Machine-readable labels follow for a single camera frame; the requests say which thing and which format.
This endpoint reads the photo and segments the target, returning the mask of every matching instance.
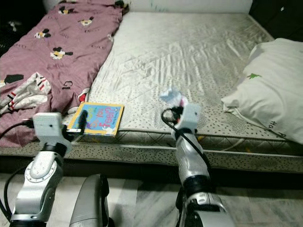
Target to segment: book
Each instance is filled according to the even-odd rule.
[[[88,112],[84,134],[115,136],[121,120],[123,105],[104,103],[81,103],[68,129],[79,127],[79,117],[83,110]]]

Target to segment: white pillow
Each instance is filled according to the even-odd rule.
[[[303,144],[303,43],[276,39],[251,52],[223,110]]]

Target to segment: pillowcase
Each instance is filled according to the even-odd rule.
[[[278,38],[251,52],[223,110],[303,144],[303,43]]]

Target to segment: children's book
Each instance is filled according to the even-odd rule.
[[[115,136],[121,120],[123,105],[103,103],[81,103],[68,129],[79,127],[79,117],[83,110],[88,112],[84,134]]]

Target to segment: white headboard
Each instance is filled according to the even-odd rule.
[[[43,0],[49,11],[60,0]],[[248,13],[252,0],[124,0],[131,11],[174,13]]]

